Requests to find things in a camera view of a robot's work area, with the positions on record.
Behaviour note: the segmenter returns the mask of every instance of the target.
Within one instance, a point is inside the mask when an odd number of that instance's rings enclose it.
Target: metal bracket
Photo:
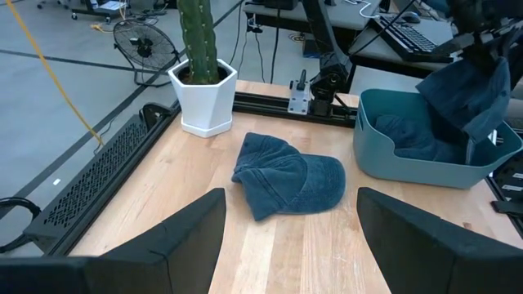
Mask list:
[[[160,105],[158,103],[148,103],[140,110],[140,118],[144,120],[147,131],[160,120],[174,113],[174,109]]]
[[[311,102],[310,84],[306,80],[306,71],[302,71],[300,80],[291,81],[291,98],[288,100],[287,111],[290,114],[309,114],[309,103]]]

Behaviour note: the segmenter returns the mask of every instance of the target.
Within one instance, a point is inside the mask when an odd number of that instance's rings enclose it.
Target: workbench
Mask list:
[[[373,15],[378,9],[381,0],[368,0],[371,3],[364,13]],[[347,51],[352,39],[358,32],[362,31],[370,21],[370,18],[365,18],[360,15],[360,9],[363,3],[352,5],[343,0],[336,0],[336,6],[332,7],[325,5],[325,10],[329,15],[329,20],[333,26],[334,37],[336,38],[338,46],[343,51]],[[274,8],[267,8],[263,5],[244,5],[244,12],[248,17],[254,16],[256,24],[265,25],[269,27],[279,26],[281,29],[289,29],[292,31],[310,33],[311,27],[307,21],[305,9],[301,2],[297,6],[289,10],[280,10],[279,19],[277,18],[278,10]]]
[[[287,87],[243,81],[237,91],[290,95]],[[357,106],[357,96],[340,96]],[[101,255],[215,187],[225,188],[227,213],[211,293],[388,293],[355,209],[357,190],[364,186],[523,248],[507,216],[490,206],[494,195],[484,180],[469,190],[377,180],[357,167],[349,128],[233,115],[230,131],[208,139],[182,131],[178,115],[70,255]],[[249,131],[277,136],[303,153],[338,158],[346,170],[342,201],[320,214],[275,215],[255,222],[242,186],[230,181]]]
[[[393,16],[392,14],[385,13],[382,15]],[[450,24],[444,21],[422,18],[421,23],[410,25],[436,45],[443,44],[453,37]],[[358,38],[349,49],[349,54],[358,51],[377,34],[378,33],[374,29],[365,29],[360,33],[360,35],[358,35]],[[384,70],[390,73],[402,74],[415,78],[426,78],[432,72],[443,69],[448,65],[446,63],[437,62],[405,61],[401,59],[394,49],[392,49],[381,37],[376,38],[358,54],[351,56],[351,61],[353,65]]]

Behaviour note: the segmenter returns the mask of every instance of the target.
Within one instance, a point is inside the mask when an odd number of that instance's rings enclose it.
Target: yellow cable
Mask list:
[[[11,0],[7,0],[7,5],[9,6],[11,13],[15,16],[16,21],[18,22],[18,25],[24,30],[25,36],[27,36],[27,39],[31,42],[31,45],[33,45],[33,48],[36,51],[36,53],[38,54],[38,57],[40,58],[40,60],[42,61],[43,66],[46,68],[46,70],[49,73],[49,75],[51,76],[53,82],[55,82],[56,87],[58,88],[58,90],[60,91],[62,96],[64,97],[65,102],[67,102],[69,107],[74,111],[74,114],[76,114],[76,116],[80,119],[80,121],[82,121],[85,128],[88,129],[89,132],[98,140],[98,143],[103,145],[104,142],[101,140],[101,138],[98,136],[98,134],[96,134],[96,132],[89,126],[89,124],[85,121],[85,119],[76,109],[76,107],[74,107],[73,103],[71,102],[71,99],[69,99],[67,94],[65,94],[64,88],[62,88],[62,86],[58,82],[58,78],[52,72],[51,67],[47,63],[47,60],[43,57],[42,52],[40,51],[40,47],[38,47],[37,43],[34,41],[33,37],[31,36],[31,33],[27,30],[27,27],[25,26],[24,21],[20,18],[20,15],[16,11],[15,6],[11,2]]]
[[[103,28],[101,28],[101,24],[91,24],[91,29],[95,29],[95,30],[97,30],[99,32],[102,32],[102,33],[113,33],[113,32],[106,31]]]

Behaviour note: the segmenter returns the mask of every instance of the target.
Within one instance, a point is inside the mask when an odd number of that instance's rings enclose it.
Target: blue cloth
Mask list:
[[[322,212],[345,192],[345,170],[337,159],[300,154],[284,140],[250,132],[232,181],[243,185],[256,221],[275,213]]]
[[[484,74],[468,60],[431,73],[416,88],[436,112],[468,136],[467,160],[474,145],[502,122],[510,100],[508,62],[499,57],[493,73]]]
[[[396,156],[443,163],[463,163],[463,150],[437,140],[429,126],[385,114],[376,119],[374,128],[391,138]]]
[[[437,11],[443,12],[446,16],[450,15],[450,8],[449,5],[447,5],[447,0],[423,0],[428,6],[432,7],[433,9]],[[515,0],[495,0],[487,3],[488,6],[486,10],[494,9],[496,13],[499,16],[505,16],[505,17],[518,17],[521,16],[521,8],[523,7],[521,4],[519,6],[516,6]],[[520,37],[517,41],[517,43],[522,44],[523,43],[523,37]]]

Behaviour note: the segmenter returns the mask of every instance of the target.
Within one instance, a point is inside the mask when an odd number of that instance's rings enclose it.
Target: cactus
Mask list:
[[[191,84],[219,82],[210,0],[177,0]]]

